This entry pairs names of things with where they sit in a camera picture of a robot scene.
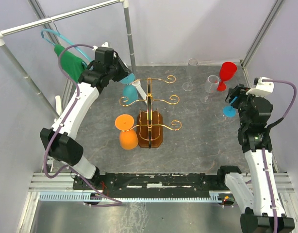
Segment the clear wine glass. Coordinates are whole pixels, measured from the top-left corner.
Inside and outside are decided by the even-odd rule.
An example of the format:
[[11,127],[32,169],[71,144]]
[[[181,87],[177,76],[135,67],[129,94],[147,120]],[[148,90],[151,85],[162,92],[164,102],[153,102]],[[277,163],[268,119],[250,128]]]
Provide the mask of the clear wine glass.
[[186,92],[190,92],[193,90],[192,78],[196,75],[198,71],[199,61],[195,58],[190,58],[187,64],[187,81],[182,85],[182,88]]
[[216,75],[210,75],[207,78],[204,84],[205,94],[201,98],[202,103],[208,104],[211,102],[211,95],[217,90],[219,82],[220,78]]

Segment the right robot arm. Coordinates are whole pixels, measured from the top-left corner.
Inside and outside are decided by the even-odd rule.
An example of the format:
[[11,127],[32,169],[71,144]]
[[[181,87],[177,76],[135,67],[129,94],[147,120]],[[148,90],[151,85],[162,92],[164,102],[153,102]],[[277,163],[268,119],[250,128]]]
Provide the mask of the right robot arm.
[[274,90],[274,81],[262,78],[254,88],[242,84],[231,88],[225,99],[238,110],[238,141],[248,163],[252,189],[243,175],[229,167],[216,177],[216,185],[230,189],[241,210],[240,225],[244,233],[290,233],[295,221],[288,217],[279,198],[274,172],[270,131],[284,117],[268,124],[273,105],[265,98]]

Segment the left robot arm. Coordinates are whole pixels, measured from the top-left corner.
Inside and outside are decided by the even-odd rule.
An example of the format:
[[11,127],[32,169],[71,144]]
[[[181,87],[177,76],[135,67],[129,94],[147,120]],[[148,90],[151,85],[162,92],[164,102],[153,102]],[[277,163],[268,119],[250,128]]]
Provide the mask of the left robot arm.
[[89,189],[97,189],[101,182],[99,169],[85,158],[83,147],[75,139],[87,111],[103,89],[110,81],[128,77],[131,70],[113,48],[92,47],[92,50],[95,58],[73,81],[76,89],[67,107],[49,129],[41,130],[40,138],[45,148],[43,165],[51,157],[84,177]]

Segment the blue front wine glass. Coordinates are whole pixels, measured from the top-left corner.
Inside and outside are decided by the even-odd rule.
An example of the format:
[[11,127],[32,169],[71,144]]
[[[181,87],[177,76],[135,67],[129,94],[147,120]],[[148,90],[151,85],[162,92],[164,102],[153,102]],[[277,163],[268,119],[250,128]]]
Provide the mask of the blue front wine glass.
[[237,100],[235,97],[228,106],[223,107],[222,112],[226,117],[234,117],[236,115],[236,109],[234,109],[231,104]]

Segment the light blue back glass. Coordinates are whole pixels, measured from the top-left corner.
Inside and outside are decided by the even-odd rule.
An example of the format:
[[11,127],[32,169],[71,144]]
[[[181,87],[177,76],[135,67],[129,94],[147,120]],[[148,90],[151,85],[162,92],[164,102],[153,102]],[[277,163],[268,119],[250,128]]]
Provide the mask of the light blue back glass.
[[124,79],[122,79],[120,82],[124,84],[123,88],[123,102],[125,104],[131,104],[132,102],[138,100],[138,92],[135,86],[133,86],[131,83],[135,80],[135,75],[131,73]]

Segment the orange wine glass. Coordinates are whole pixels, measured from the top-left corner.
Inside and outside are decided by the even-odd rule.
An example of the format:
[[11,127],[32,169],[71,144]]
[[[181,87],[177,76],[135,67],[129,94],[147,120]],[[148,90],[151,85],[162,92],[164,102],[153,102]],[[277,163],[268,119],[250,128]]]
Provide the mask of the orange wine glass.
[[134,118],[129,114],[119,115],[115,120],[115,127],[120,131],[120,145],[125,150],[133,150],[138,145],[138,137],[134,127]]

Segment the red wine glass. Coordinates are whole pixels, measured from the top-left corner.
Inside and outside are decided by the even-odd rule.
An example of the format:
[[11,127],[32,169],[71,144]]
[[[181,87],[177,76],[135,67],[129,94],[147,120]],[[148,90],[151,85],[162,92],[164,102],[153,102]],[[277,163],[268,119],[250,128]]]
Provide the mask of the red wine glass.
[[219,72],[220,82],[217,91],[222,92],[226,90],[225,82],[230,80],[237,71],[237,65],[233,62],[224,62]]

